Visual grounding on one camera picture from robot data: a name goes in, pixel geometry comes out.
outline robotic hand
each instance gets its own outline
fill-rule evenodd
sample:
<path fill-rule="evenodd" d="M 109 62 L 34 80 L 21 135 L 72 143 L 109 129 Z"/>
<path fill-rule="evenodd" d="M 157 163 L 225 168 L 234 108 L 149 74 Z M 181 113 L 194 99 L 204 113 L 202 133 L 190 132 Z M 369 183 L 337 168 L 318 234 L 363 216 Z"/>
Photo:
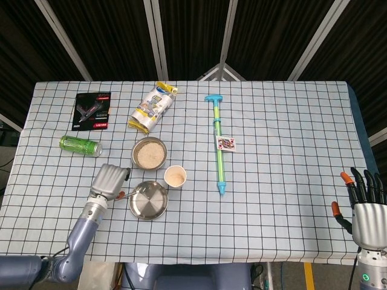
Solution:
<path fill-rule="evenodd" d="M 364 170 L 366 188 L 361 174 L 353 167 L 351 172 L 357 186 L 345 172 L 341 177 L 350 196 L 353 224 L 343 218 L 337 202 L 332 203 L 333 216 L 359 246 L 360 290 L 387 289 L 387 192 L 379 174 L 373 177 Z"/>
<path fill-rule="evenodd" d="M 43 280 L 68 283 L 77 279 L 82 271 L 86 251 L 108 208 L 107 201 L 118 197 L 129 174 L 130 169 L 104 164 L 93 181 L 87 203 L 67 238 L 68 254 L 64 257 L 0 257 L 0 288 L 33 286 Z"/>

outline bowl of rice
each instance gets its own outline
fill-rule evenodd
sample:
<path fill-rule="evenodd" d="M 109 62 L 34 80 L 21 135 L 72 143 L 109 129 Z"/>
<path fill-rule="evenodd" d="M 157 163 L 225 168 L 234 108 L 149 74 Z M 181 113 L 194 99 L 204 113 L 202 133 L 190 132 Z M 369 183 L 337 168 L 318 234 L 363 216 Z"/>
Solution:
<path fill-rule="evenodd" d="M 145 137 L 137 142 L 132 149 L 132 161 L 141 169 L 159 169 L 167 159 L 167 147 L 162 140 Z"/>

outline green tube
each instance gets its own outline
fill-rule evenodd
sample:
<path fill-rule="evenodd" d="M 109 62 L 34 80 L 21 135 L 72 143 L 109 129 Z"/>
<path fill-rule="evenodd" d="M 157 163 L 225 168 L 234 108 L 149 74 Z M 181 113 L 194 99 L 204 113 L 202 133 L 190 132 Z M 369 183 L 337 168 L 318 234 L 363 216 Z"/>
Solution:
<path fill-rule="evenodd" d="M 219 112 L 219 107 L 213 107 L 213 114 L 215 119 L 220 118 L 220 112 Z M 216 136 L 221 136 L 222 135 L 222 130 L 220 127 L 220 121 L 214 121 L 214 130 L 213 130 L 213 139 L 214 139 L 214 144 L 215 144 L 215 150 L 216 150 L 216 161 L 218 163 L 218 181 L 219 182 L 224 182 L 226 179 L 224 177 L 224 168 L 223 168 L 223 152 L 222 150 L 219 150 L 217 147 L 217 140 Z"/>

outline blue handle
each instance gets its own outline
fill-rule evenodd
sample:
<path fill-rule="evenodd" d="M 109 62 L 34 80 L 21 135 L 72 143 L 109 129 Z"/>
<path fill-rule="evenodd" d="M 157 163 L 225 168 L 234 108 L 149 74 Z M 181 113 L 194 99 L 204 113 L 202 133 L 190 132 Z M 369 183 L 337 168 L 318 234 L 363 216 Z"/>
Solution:
<path fill-rule="evenodd" d="M 204 98 L 205 101 L 207 102 L 213 102 L 214 107 L 218 107 L 218 101 L 223 100 L 222 95 L 208 95 L 207 97 Z"/>

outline paper cup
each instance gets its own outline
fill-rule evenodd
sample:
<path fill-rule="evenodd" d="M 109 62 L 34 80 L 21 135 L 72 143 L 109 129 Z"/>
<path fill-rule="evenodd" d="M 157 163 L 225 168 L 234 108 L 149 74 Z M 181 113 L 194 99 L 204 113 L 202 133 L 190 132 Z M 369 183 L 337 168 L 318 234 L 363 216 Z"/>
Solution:
<path fill-rule="evenodd" d="M 181 187 L 187 180 L 187 172 L 179 165 L 170 166 L 165 171 L 164 180 L 171 187 Z"/>

